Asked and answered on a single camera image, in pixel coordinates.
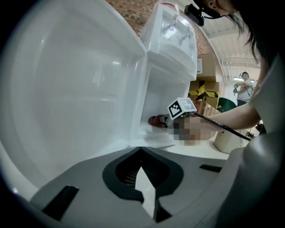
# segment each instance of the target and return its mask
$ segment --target person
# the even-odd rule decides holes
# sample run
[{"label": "person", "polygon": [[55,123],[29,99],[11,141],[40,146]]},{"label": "person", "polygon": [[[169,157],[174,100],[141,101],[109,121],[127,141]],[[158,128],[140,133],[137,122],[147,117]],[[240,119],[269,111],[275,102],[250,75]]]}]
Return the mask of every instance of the person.
[{"label": "person", "polygon": [[238,82],[235,84],[236,86],[240,86],[240,90],[237,93],[237,106],[245,105],[247,102],[249,102],[252,93],[253,93],[253,84],[251,80],[249,79],[249,74],[247,72],[243,72],[241,74],[243,82]]},{"label": "person", "polygon": [[[212,115],[209,118],[234,130],[252,128],[261,120],[253,106],[252,99],[260,91],[262,82],[266,78],[277,54],[284,61],[283,36],[278,34],[280,32],[280,23],[284,21],[283,8],[278,7],[280,2],[276,0],[272,0],[270,3],[258,0],[200,1],[205,4],[205,7],[230,18],[238,26],[241,33],[248,32],[247,44],[251,45],[253,56],[259,59],[261,64],[260,75],[251,100],[233,110]],[[176,121],[179,129],[182,130],[182,134],[187,132],[190,134],[190,139],[194,140],[209,138],[205,137],[205,135],[211,135],[209,132],[205,132],[206,130],[222,130],[199,117],[178,118]]]}]

